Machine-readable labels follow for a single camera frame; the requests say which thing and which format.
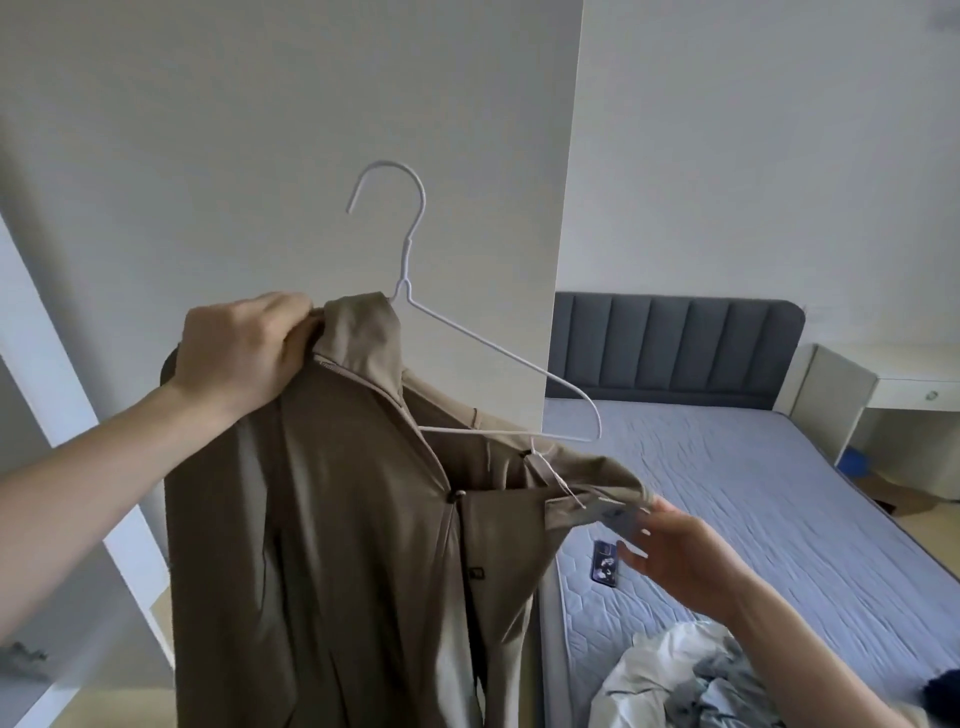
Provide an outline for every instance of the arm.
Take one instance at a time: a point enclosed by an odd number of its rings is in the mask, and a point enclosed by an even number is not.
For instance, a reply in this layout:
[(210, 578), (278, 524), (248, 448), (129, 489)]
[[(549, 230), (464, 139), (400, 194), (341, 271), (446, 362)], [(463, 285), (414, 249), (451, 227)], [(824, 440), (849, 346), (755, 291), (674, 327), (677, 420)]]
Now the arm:
[(190, 311), (167, 384), (0, 479), (0, 638), (163, 476), (279, 394), (302, 366), (310, 307), (267, 294)]
[(790, 728), (909, 728), (706, 523), (661, 498), (634, 542), (647, 557), (621, 542), (621, 560), (725, 624)]

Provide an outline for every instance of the white wire hanger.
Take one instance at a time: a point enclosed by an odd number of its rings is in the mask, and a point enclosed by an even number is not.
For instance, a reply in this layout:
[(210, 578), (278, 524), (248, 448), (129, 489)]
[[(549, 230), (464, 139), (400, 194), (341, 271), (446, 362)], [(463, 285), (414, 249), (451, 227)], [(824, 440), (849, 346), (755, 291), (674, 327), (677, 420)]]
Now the white wire hanger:
[[(564, 483), (564, 480), (557, 474), (556, 471), (553, 470), (553, 467), (550, 465), (550, 463), (547, 462), (546, 458), (543, 457), (543, 455), (537, 451), (536, 447), (534, 447), (533, 438), (548, 437), (551, 440), (565, 440), (567, 442), (574, 442), (574, 443), (596, 442), (597, 440), (600, 439), (601, 435), (603, 434), (603, 424), (600, 420), (600, 410), (597, 409), (597, 405), (594, 404), (593, 400), (587, 395), (586, 392), (584, 392), (582, 389), (580, 389), (576, 385), (566, 381), (566, 379), (560, 378), (559, 376), (556, 376), (554, 374), (551, 374), (550, 372), (547, 372), (542, 367), (538, 367), (533, 362), (527, 361), (522, 356), (517, 356), (512, 352), (508, 352), (503, 347), (498, 346), (497, 344), (495, 344), (492, 341), (489, 341), (488, 339), (485, 339), (480, 334), (473, 333), (473, 331), (470, 331), (469, 329), (460, 326), (460, 324), (457, 324), (454, 321), (450, 321), (448, 318), (437, 313), (436, 311), (431, 311), (422, 303), (417, 303), (416, 301), (414, 301), (413, 283), (410, 281), (410, 251), (414, 245), (414, 240), (413, 240), (414, 232), (417, 231), (417, 226), (420, 224), (420, 219), (423, 217), (423, 213), (426, 210), (426, 191), (423, 189), (423, 182), (420, 181), (420, 177), (417, 175), (417, 173), (414, 172), (414, 170), (411, 169), (406, 164), (403, 164), (398, 161), (381, 159), (379, 161), (371, 162), (370, 164), (367, 165), (364, 171), (360, 173), (360, 176), (357, 178), (356, 184), (353, 186), (353, 193), (350, 195), (350, 201), (347, 203), (347, 213), (349, 214), (353, 212), (353, 207), (354, 205), (356, 205), (357, 197), (359, 197), (360, 195), (360, 190), (363, 188), (363, 183), (367, 175), (370, 174), (370, 172), (372, 172), (374, 169), (378, 169), (380, 167), (394, 167), (395, 169), (399, 169), (403, 172), (406, 172), (407, 175), (410, 176), (410, 179), (412, 179), (416, 183), (417, 190), (420, 193), (420, 210), (418, 210), (417, 212), (417, 217), (414, 218), (413, 225), (411, 225), (410, 229), (407, 231), (406, 237), (403, 238), (403, 253), (402, 253), (402, 257), (400, 258), (400, 279), (396, 282), (396, 288), (394, 289), (394, 295), (390, 298), (390, 303), (396, 304), (396, 300), (400, 296), (400, 291), (403, 288), (406, 288), (407, 303), (413, 306), (416, 310), (422, 311), (427, 316), (430, 316), (431, 318), (436, 319), (442, 324), (446, 324), (449, 327), (456, 328), (458, 331), (460, 331), (463, 334), (466, 334), (474, 341), (479, 341), (481, 344), (487, 347), (490, 347), (491, 349), (497, 352), (502, 353), (504, 356), (509, 356), (511, 359), (513, 359), (516, 362), (519, 362), (520, 364), (527, 367), (528, 369), (532, 369), (535, 372), (540, 372), (542, 375), (546, 375), (547, 378), (557, 382), (558, 384), (562, 384), (564, 387), (575, 392), (577, 395), (579, 395), (581, 398), (583, 398), (589, 403), (590, 407), (593, 409), (593, 417), (595, 418), (596, 425), (597, 425), (596, 437), (575, 437), (573, 435), (554, 435), (548, 432), (527, 432), (525, 430), (509, 430), (509, 429), (461, 429), (458, 427), (423, 426), (420, 428), (420, 430), (424, 432), (448, 432), (450, 434), (455, 434), (455, 435), (529, 435), (531, 438), (530, 439), (531, 451), (535, 455), (537, 455), (544, 463), (546, 463), (547, 468), (549, 468), (550, 471), (557, 477), (558, 481), (562, 484), (562, 486), (564, 486), (564, 489), (568, 490), (568, 488), (566, 487), (566, 484)], [(577, 499), (577, 502), (580, 502), (580, 500), (576, 496), (573, 496), (573, 497)]]

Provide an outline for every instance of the mattress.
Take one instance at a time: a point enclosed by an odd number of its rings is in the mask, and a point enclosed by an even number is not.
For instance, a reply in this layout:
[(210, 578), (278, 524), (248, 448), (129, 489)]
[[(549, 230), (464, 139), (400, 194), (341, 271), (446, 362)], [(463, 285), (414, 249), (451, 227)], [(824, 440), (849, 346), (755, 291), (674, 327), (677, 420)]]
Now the mattress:
[[(784, 416), (598, 401), (603, 439), (654, 491), (707, 520), (882, 697), (916, 701), (960, 667), (960, 583), (862, 496)], [(588, 437), (588, 405), (548, 400), (544, 430)], [(589, 578), (600, 524), (570, 532), (540, 590), (546, 724), (586, 726), (590, 700), (631, 637), (694, 615), (620, 567)]]

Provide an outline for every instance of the headboard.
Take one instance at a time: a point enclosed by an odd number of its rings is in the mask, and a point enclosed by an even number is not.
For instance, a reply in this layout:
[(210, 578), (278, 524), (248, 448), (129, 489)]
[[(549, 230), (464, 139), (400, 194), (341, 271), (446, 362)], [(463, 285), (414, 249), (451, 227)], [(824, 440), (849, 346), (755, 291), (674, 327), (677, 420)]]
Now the headboard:
[(557, 293), (547, 368), (597, 400), (772, 409), (804, 320), (788, 301)]

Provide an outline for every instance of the floor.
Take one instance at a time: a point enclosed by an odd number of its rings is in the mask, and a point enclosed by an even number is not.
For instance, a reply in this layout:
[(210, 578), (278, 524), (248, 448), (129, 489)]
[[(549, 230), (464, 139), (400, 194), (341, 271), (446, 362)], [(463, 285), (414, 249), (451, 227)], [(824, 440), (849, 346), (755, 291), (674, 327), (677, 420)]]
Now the floor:
[[(932, 511), (898, 519), (926, 550), (960, 577), (960, 505), (948, 503)], [(162, 596), (154, 613), (165, 631), (170, 630), (170, 594)], [(524, 683), (533, 684), (534, 662), (524, 661)], [(533, 690), (523, 691), (521, 712), (532, 725)], [(60, 716), (54, 728), (175, 728), (172, 691), (83, 691)]]

